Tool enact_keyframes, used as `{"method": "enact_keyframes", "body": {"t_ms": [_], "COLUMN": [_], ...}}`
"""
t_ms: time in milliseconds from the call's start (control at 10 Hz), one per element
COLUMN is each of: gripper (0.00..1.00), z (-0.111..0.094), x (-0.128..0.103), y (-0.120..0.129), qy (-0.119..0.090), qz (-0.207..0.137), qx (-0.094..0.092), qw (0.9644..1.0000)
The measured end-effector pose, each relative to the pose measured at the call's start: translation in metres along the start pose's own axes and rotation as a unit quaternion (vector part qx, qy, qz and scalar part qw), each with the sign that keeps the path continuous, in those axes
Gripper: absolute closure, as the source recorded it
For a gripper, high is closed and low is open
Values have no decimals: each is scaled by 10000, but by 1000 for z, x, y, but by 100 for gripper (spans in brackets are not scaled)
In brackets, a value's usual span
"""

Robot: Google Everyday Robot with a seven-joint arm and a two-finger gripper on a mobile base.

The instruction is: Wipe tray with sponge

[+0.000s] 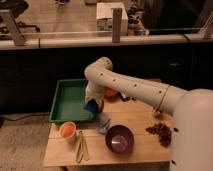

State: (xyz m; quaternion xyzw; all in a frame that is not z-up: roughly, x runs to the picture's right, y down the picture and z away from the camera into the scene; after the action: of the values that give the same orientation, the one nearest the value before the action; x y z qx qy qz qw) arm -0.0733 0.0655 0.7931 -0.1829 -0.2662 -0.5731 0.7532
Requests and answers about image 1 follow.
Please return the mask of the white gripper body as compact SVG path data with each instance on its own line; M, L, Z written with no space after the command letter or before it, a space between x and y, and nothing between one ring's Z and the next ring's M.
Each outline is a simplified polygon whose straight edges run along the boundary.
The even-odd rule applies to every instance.
M103 104L104 87L89 82L85 88L85 102L94 100L99 106Z

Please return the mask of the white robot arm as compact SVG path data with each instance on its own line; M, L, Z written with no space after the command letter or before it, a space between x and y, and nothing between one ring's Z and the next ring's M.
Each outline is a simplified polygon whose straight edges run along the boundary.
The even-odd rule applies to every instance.
M213 171L213 90L184 90L118 74L107 57L89 64L84 75L87 101L101 100L109 87L173 117L170 171Z

